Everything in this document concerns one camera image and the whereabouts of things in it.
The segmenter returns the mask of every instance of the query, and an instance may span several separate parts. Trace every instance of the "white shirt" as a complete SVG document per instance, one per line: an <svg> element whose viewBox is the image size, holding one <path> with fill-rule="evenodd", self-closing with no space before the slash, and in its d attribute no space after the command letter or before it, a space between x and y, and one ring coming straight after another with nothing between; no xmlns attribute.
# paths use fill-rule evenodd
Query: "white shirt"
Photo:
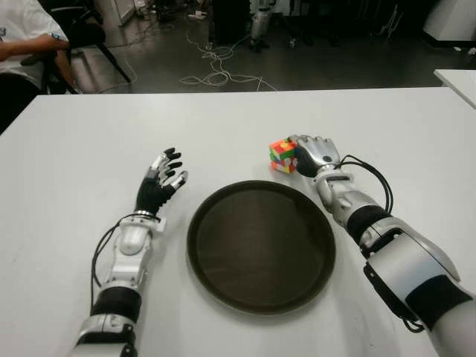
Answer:
<svg viewBox="0 0 476 357"><path fill-rule="evenodd" d="M37 0L0 0L0 35L5 42L25 41L42 35L68 41L61 27L43 9ZM18 74L41 88L43 64L22 66L26 56L10 57L0 62L0 74Z"/></svg>

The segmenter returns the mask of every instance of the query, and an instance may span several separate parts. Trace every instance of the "black band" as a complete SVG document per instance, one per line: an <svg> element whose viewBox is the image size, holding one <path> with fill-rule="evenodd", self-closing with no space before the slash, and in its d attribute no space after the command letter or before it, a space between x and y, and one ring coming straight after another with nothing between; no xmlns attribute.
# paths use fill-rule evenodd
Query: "black band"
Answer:
<svg viewBox="0 0 476 357"><path fill-rule="evenodd" d="M347 233L359 244L362 234L367 228L387 217L392 216L380 206L364 206L350 216L347 221Z"/></svg>
<svg viewBox="0 0 476 357"><path fill-rule="evenodd" d="M471 296L462 292L448 277L438 275L418 286L405 301L431 331L445 312L471 299Z"/></svg>
<svg viewBox="0 0 476 357"><path fill-rule="evenodd" d="M134 290L115 287L102 291L93 306L92 315L117 314L134 322L139 319L141 296Z"/></svg>

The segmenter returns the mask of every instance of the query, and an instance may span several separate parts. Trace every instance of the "person's arm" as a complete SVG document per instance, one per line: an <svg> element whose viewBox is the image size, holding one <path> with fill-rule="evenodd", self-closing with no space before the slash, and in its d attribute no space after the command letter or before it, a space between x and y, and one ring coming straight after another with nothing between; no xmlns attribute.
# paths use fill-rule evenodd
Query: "person's arm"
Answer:
<svg viewBox="0 0 476 357"><path fill-rule="evenodd" d="M68 46L69 42L55 39L52 35L41 35L26 41L0 42L0 62L12 56L65 50Z"/></svg>
<svg viewBox="0 0 476 357"><path fill-rule="evenodd" d="M69 64L66 52L58 51L54 62L56 63L61 76L66 80L66 82L68 82L72 87L76 87L73 77L73 68L71 68L71 65Z"/></svg>

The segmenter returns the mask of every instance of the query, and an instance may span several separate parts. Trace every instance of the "robotic arm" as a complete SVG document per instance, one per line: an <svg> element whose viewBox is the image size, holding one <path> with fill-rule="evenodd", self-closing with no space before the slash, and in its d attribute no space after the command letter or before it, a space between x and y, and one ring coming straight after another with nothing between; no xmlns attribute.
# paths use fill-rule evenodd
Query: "robotic arm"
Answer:
<svg viewBox="0 0 476 357"><path fill-rule="evenodd" d="M114 244L112 267L106 281L99 284L100 292L89 318L83 322L71 356L137 356L134 330L141 309L147 263L152 256L152 239L163 229L163 221L155 215L187 181L186 171L173 177L173 169L180 167L181 162L172 161L180 155L169 149L156 158L139 188L135 212L117 224L120 234Z"/></svg>
<svg viewBox="0 0 476 357"><path fill-rule="evenodd" d="M297 171L313 178L324 207L367 259L364 274L391 311L421 321L440 356L476 356L476 297L459 284L448 256L391 216L340 169L330 139L292 136Z"/></svg>

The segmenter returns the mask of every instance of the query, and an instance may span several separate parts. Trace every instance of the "round tray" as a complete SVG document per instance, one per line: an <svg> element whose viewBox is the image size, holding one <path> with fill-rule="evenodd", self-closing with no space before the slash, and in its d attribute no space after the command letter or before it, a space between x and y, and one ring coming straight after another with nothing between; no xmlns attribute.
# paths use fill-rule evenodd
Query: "round tray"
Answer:
<svg viewBox="0 0 476 357"><path fill-rule="evenodd" d="M190 223L187 250L212 295L258 314L309 302L335 260L321 210L301 192L268 181L239 182L210 196Z"/></svg>

